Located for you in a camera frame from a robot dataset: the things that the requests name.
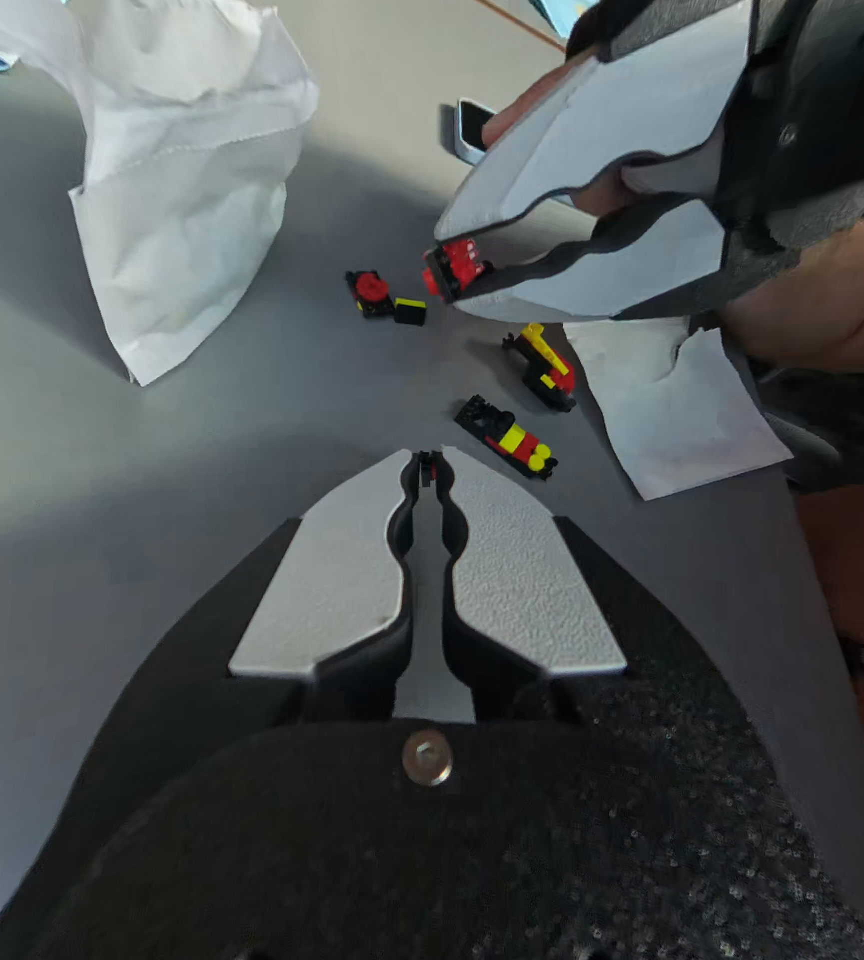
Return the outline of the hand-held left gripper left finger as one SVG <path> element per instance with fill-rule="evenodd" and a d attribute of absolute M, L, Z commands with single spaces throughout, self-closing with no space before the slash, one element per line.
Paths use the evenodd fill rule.
<path fill-rule="evenodd" d="M 343 481 L 301 517 L 230 674 L 312 679 L 411 629 L 409 570 L 417 459 L 398 450 Z"/>

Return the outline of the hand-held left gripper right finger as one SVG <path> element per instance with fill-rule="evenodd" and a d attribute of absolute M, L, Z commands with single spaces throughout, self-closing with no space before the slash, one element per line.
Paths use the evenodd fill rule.
<path fill-rule="evenodd" d="M 441 449 L 443 517 L 457 524 L 451 590 L 459 625 L 550 679 L 616 675 L 627 659 L 553 514 L 523 486 Z"/>

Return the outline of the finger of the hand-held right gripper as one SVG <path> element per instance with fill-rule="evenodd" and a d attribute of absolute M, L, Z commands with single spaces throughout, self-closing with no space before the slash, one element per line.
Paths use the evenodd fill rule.
<path fill-rule="evenodd" d="M 617 319 L 712 276 L 725 252 L 726 228 L 703 199 L 652 196 L 600 220 L 588 239 L 449 289 L 447 302 L 521 326 Z"/>
<path fill-rule="evenodd" d="M 469 173 L 436 225 L 430 256 L 630 162 L 699 150 L 746 70 L 756 6 L 732 3 L 617 60 L 572 68 Z"/>

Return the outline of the black red yellow lego build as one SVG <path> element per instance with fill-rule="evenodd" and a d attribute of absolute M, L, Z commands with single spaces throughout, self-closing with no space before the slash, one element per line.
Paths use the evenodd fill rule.
<path fill-rule="evenodd" d="M 517 334 L 508 333 L 501 347 L 521 357 L 523 384 L 547 408 L 557 413 L 574 409 L 575 369 L 548 344 L 542 323 L 531 322 Z"/>

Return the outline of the long black studded lego strip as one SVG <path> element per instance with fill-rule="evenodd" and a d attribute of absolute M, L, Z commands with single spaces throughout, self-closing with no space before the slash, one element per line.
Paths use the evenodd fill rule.
<path fill-rule="evenodd" d="M 462 404 L 453 421 L 523 476 L 547 481 L 558 465 L 550 448 L 521 426 L 515 414 L 479 394 Z"/>

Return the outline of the red lego plates black hinge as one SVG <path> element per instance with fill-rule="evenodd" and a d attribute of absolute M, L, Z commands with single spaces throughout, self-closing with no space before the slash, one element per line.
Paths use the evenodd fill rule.
<path fill-rule="evenodd" d="M 446 304 L 459 300 L 482 278 L 495 272 L 470 236 L 453 239 L 428 249 L 423 256 L 423 281 L 434 298 Z"/>

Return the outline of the torn printed white paper bag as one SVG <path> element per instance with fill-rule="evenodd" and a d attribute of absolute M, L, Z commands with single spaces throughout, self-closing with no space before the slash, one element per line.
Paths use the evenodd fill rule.
<path fill-rule="evenodd" d="M 109 341 L 147 386 L 223 323 L 284 217 L 319 88 L 274 6 L 0 2 L 0 55 L 86 134 L 70 202 Z"/>

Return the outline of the person's right forearm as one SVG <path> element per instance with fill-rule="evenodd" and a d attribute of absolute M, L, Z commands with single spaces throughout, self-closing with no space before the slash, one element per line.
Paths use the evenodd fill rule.
<path fill-rule="evenodd" d="M 864 220 L 718 311 L 751 357 L 780 368 L 864 373 Z"/>

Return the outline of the black lego plate red wheel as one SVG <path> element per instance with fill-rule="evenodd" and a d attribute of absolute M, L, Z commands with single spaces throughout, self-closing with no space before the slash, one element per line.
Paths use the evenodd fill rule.
<path fill-rule="evenodd" d="M 348 270 L 344 280 L 366 319 L 392 317 L 395 304 L 388 282 L 376 270 Z"/>

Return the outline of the person's right hand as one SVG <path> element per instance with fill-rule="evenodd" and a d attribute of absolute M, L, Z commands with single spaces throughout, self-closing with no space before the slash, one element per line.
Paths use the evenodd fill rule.
<path fill-rule="evenodd" d="M 568 59 L 565 63 L 538 78 L 513 102 L 494 114 L 483 126 L 482 139 L 486 151 L 489 151 L 508 130 L 536 105 L 547 99 L 574 70 L 589 60 L 595 60 L 597 54 L 598 48 L 592 47 Z"/>

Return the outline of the large plain white paper bag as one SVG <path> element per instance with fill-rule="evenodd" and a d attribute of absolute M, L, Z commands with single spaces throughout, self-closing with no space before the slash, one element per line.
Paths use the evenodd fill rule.
<path fill-rule="evenodd" d="M 616 458 L 646 501 L 793 457 L 732 365 L 720 330 L 688 318 L 570 322 Z"/>

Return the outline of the black smartphone blue case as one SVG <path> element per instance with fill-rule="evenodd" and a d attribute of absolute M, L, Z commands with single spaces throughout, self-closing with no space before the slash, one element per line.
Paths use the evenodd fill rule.
<path fill-rule="evenodd" d="M 486 152 L 483 129 L 494 111 L 468 98 L 438 104 L 438 141 L 451 156 L 468 166 L 480 163 Z"/>

